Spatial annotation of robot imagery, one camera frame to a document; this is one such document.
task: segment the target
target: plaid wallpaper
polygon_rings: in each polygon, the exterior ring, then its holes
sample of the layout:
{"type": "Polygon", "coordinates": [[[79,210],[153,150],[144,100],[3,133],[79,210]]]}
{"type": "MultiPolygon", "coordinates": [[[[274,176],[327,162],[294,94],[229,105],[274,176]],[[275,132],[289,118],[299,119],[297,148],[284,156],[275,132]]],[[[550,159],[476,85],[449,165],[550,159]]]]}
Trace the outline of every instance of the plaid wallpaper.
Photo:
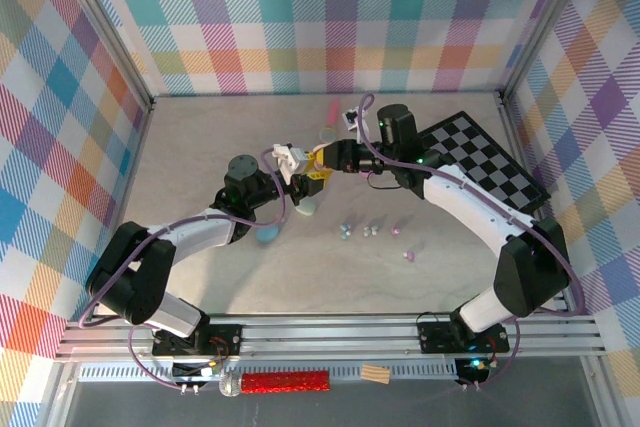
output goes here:
{"type": "Polygon", "coordinates": [[[103,3],[151,90],[190,95],[494,90],[536,1],[103,3]]]}
{"type": "Polygon", "coordinates": [[[35,421],[142,117],[76,0],[0,0],[0,426],[35,421]]]}
{"type": "Polygon", "coordinates": [[[640,0],[570,0],[514,113],[640,425],[640,0]]]}

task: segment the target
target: red glitter stick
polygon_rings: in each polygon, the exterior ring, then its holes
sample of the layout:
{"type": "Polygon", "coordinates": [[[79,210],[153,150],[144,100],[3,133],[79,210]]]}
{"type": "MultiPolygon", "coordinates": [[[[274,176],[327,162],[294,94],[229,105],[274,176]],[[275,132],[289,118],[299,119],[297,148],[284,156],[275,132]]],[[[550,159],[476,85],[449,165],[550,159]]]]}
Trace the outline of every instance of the red glitter stick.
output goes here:
{"type": "Polygon", "coordinates": [[[243,374],[243,394],[329,390],[329,371],[243,374]]]}

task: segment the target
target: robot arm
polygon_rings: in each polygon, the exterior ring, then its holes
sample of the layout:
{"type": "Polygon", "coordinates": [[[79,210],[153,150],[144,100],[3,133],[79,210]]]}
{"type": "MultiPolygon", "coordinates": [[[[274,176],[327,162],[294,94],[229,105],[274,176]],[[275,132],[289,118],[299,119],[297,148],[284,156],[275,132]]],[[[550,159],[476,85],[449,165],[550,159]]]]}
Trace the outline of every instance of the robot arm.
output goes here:
{"type": "MultiPolygon", "coordinates": [[[[290,146],[278,147],[274,155],[278,154],[280,163],[281,157],[290,152],[290,146]]],[[[276,177],[295,205],[304,197],[320,192],[325,184],[324,178],[314,179],[291,171],[285,175],[278,172],[276,177]]],[[[190,338],[198,325],[208,322],[208,317],[196,307],[165,293],[171,268],[196,252],[240,240],[250,227],[228,217],[255,222],[255,210],[278,198],[274,179],[258,169],[255,158],[235,157],[224,177],[224,188],[211,206],[199,214],[202,220],[180,225],[153,240],[136,259],[137,270],[131,267],[125,270],[101,303],[131,324],[145,323],[190,338]]],[[[89,294],[96,295],[143,240],[165,227],[167,225],[147,228],[135,222],[118,227],[87,280],[89,294]]]]}
{"type": "MultiPolygon", "coordinates": [[[[374,148],[387,158],[437,169],[463,183],[472,183],[453,165],[450,156],[425,150],[417,133],[413,115],[404,105],[389,105],[378,111],[382,142],[374,148]]],[[[277,181],[294,204],[322,190],[326,177],[308,172],[311,156],[292,146],[275,145],[278,160],[277,181]]],[[[451,180],[415,169],[386,165],[356,140],[340,140],[318,151],[316,162],[343,172],[390,171],[398,184],[420,199],[438,205],[454,215],[498,257],[494,283],[450,314],[450,332],[461,349],[505,319],[525,317],[567,287],[569,278],[551,253],[528,232],[495,214],[466,189],[451,180]]],[[[491,200],[502,205],[527,226],[545,237],[566,257],[562,229],[548,218],[536,222],[532,217],[501,204],[473,184],[491,200]]],[[[255,209],[278,198],[274,179],[258,169],[249,155],[235,157],[224,177],[224,188],[201,215],[220,214],[255,221],[255,209]]],[[[91,295],[109,280],[125,259],[145,238],[164,226],[141,227],[133,222],[121,225],[87,282],[91,295]]],[[[206,350],[209,317],[196,307],[165,293],[171,267],[200,250],[219,247],[241,239],[249,226],[233,220],[205,218],[171,230],[151,242],[137,259],[137,271],[128,268],[106,293],[102,303],[130,323],[146,323],[185,339],[186,351],[206,350]]]]}

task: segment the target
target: light blue object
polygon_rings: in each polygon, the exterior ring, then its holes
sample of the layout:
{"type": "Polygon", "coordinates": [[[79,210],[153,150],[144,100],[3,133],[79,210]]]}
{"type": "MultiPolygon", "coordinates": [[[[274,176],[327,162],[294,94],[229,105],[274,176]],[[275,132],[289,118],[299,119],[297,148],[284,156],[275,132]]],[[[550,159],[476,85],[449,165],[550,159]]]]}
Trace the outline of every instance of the light blue object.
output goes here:
{"type": "Polygon", "coordinates": [[[296,205],[296,211],[298,211],[302,215],[313,215],[316,211],[316,201],[313,199],[305,198],[300,201],[298,205],[296,205]]]}
{"type": "Polygon", "coordinates": [[[272,242],[280,233],[280,227],[272,225],[271,227],[259,227],[256,229],[256,239],[261,244],[272,242]]]}

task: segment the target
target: chessboard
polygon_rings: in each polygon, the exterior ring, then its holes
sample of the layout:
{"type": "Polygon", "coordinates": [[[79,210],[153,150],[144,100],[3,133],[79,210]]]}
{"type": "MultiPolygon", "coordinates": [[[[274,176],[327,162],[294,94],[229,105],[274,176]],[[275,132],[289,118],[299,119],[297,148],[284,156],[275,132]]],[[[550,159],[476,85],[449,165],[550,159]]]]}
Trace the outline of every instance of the chessboard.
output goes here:
{"type": "Polygon", "coordinates": [[[476,184],[525,214],[533,213],[549,193],[466,112],[420,132],[425,149],[451,154],[476,184]]]}

